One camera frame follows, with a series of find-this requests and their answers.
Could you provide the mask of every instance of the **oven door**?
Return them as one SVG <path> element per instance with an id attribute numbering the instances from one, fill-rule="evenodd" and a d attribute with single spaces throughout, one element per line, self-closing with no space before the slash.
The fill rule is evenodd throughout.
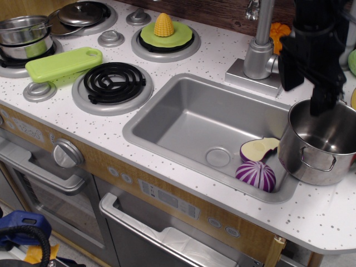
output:
<path id="1" fill-rule="evenodd" d="M 14 192 L 13 181 L 9 181 L 10 176 L 3 163 L 0 162 L 0 201 L 12 210 L 24 210 L 24 207 Z"/>
<path id="2" fill-rule="evenodd" d="M 118 266 L 107 222 L 98 209 L 100 199 L 91 174 L 77 167 L 62 169 L 47 151 L 36 147 L 30 152 L 2 137 L 0 161 L 32 212 L 44 215 L 52 229 L 77 249 Z"/>

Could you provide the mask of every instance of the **wooden cabinet panel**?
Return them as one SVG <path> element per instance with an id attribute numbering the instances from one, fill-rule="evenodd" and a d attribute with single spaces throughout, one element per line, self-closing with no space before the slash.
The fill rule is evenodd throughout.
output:
<path id="1" fill-rule="evenodd" d="M 0 0 L 0 21 L 27 15 L 49 15 L 75 0 Z"/>

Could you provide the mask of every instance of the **oven handle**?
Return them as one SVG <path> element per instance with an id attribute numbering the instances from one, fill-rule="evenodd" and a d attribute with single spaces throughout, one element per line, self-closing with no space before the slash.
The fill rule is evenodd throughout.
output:
<path id="1" fill-rule="evenodd" d="M 68 196 L 76 195 L 84 188 L 86 183 L 83 178 L 72 175 L 63 180 L 31 163 L 31 157 L 32 154 L 28 150 L 0 137 L 0 160 L 12 168 Z"/>

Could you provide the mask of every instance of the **dishwasher handle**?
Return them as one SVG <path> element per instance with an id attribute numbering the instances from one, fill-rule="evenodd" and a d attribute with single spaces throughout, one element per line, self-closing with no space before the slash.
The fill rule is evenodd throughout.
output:
<path id="1" fill-rule="evenodd" d="M 107 193 L 100 201 L 100 212 L 108 219 L 122 225 L 152 245 L 158 246 L 191 266 L 238 266 L 235 261 L 175 228 L 167 227 L 162 232 L 158 232 L 148 227 L 116 208 L 117 202 L 118 198 L 115 195 Z"/>

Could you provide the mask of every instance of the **cooking pot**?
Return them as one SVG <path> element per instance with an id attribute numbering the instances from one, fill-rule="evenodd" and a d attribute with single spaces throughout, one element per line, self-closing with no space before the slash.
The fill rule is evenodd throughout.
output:
<path id="1" fill-rule="evenodd" d="M 356 111 L 342 102 L 319 116 L 310 100 L 296 103 L 278 146 L 278 158 L 297 179 L 312 185 L 341 181 L 356 156 Z"/>
<path id="2" fill-rule="evenodd" d="M 5 56 L 15 60 L 27 60 L 38 57 L 47 52 L 53 45 L 53 39 L 48 32 L 47 35 L 35 43 L 26 44 L 23 46 L 5 46 L 0 44 L 0 49 Z"/>
<path id="3" fill-rule="evenodd" d="M 46 16 L 23 16 L 0 21 L 0 44 L 20 46 L 38 41 L 51 31 Z"/>

